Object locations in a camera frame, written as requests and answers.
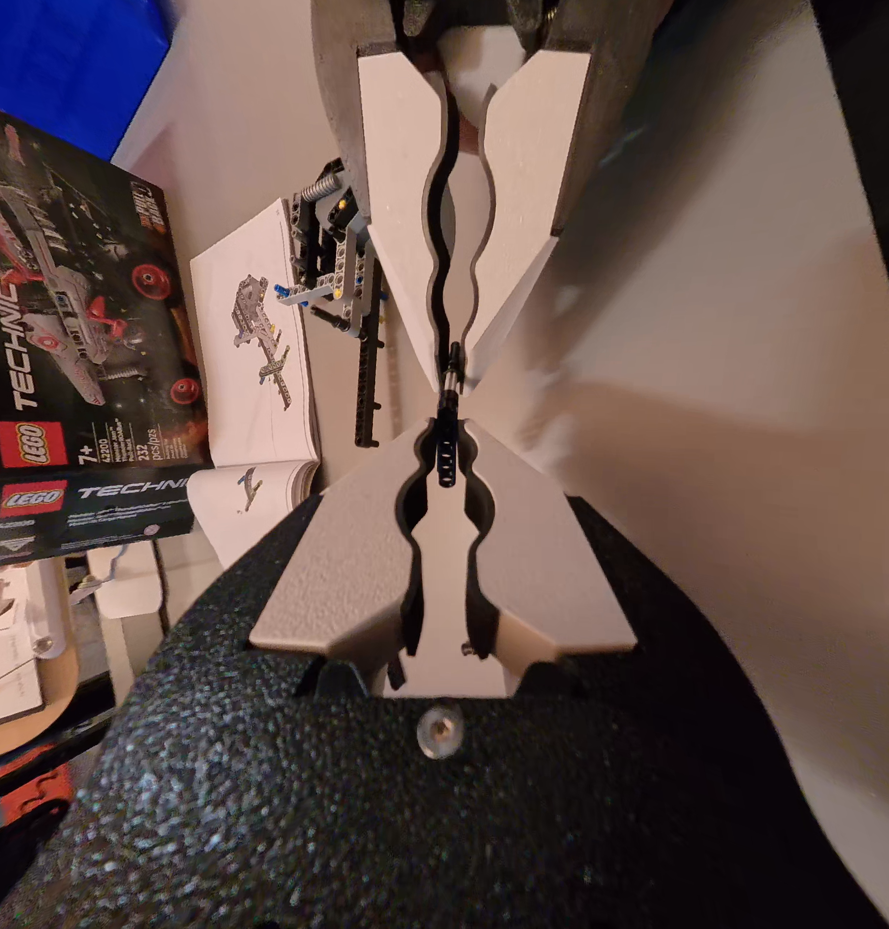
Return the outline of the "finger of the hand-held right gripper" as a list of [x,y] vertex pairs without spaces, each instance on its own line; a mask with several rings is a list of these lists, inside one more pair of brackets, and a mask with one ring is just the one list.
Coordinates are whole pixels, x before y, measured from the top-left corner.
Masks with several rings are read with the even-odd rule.
[[439,381],[450,264],[441,209],[458,148],[456,102],[442,73],[420,72],[404,52],[363,56],[358,69],[371,242],[419,364]]
[[465,381],[484,378],[558,243],[555,214],[590,58],[537,51],[486,100],[481,158],[492,215],[472,264]]

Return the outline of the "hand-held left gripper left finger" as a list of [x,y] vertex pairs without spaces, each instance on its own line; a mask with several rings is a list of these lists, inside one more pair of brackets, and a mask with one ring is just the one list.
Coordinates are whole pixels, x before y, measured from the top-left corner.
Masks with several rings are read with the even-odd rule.
[[396,652],[415,655],[435,421],[420,420],[320,497],[250,633],[253,646],[352,663],[376,694]]

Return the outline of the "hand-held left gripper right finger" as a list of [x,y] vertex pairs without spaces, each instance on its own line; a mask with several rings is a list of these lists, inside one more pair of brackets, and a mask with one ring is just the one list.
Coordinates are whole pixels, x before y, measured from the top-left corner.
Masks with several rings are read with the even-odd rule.
[[459,695],[509,695],[534,665],[628,654],[636,633],[561,485],[473,420],[460,424],[467,552],[466,657],[490,668]]

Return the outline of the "grey black toy brick assembly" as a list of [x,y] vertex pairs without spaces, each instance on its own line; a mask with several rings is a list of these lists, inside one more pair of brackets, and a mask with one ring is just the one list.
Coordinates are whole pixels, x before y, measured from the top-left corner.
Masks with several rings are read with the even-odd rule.
[[383,273],[340,158],[294,195],[288,211],[291,282],[275,287],[285,306],[299,306],[359,344],[354,443],[379,446],[374,436],[377,355]]

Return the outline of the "black long axle pin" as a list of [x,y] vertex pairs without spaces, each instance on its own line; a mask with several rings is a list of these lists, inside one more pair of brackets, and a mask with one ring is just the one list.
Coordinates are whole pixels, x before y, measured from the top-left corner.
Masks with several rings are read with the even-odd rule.
[[451,342],[438,397],[438,415],[456,417],[464,381],[464,355],[460,342]]

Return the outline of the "white board stand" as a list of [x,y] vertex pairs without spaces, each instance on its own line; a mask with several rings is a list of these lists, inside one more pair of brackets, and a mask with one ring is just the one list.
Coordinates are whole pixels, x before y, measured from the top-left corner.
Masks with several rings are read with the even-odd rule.
[[162,584],[150,540],[92,549],[86,558],[89,573],[70,593],[72,606],[94,598],[100,614],[116,620],[159,612]]

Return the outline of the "open instruction booklet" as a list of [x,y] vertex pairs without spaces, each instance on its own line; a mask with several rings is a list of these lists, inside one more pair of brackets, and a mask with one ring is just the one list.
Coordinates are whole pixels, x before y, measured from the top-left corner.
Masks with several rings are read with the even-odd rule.
[[279,199],[191,261],[213,467],[188,501],[227,569],[299,506],[321,460],[289,205]]

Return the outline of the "black toy set box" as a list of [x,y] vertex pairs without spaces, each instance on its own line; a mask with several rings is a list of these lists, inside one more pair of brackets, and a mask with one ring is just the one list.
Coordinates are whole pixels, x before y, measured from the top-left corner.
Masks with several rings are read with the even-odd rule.
[[191,531],[183,296],[163,192],[0,110],[0,568]]

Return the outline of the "blue storage bin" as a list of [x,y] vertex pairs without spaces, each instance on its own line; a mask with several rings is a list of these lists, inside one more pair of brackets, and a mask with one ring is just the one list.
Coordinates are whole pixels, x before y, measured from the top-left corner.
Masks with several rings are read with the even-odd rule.
[[111,160],[169,51],[171,5],[0,1],[0,110]]

